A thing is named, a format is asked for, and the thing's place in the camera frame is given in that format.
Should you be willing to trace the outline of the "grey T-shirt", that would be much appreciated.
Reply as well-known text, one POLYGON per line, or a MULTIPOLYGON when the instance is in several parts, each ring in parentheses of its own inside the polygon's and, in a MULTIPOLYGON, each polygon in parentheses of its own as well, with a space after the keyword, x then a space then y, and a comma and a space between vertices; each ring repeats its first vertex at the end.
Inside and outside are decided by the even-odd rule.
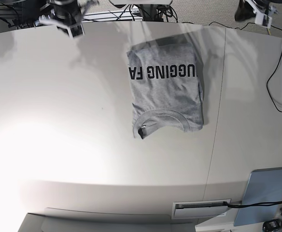
POLYGON ((127 52, 132 129, 144 139, 162 127, 183 132, 203 128, 203 89, 190 43, 127 52))

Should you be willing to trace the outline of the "grey laptop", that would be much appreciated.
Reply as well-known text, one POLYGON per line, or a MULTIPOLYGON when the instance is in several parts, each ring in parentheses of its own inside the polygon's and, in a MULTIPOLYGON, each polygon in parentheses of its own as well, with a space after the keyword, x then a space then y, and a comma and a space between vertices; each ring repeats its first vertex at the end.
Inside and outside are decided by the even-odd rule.
MULTIPOLYGON (((282 167, 251 172, 242 199, 243 205, 282 200, 282 167)), ((271 220, 277 206, 251 206, 239 209, 233 226, 245 226, 271 220)))

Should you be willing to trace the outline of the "black device lower right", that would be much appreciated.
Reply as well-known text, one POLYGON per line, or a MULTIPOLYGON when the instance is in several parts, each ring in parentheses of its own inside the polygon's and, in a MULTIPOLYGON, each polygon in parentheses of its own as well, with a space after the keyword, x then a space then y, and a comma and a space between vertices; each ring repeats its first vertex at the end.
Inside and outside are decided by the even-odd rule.
POLYGON ((282 220, 279 218, 263 223, 262 232, 282 232, 282 220))

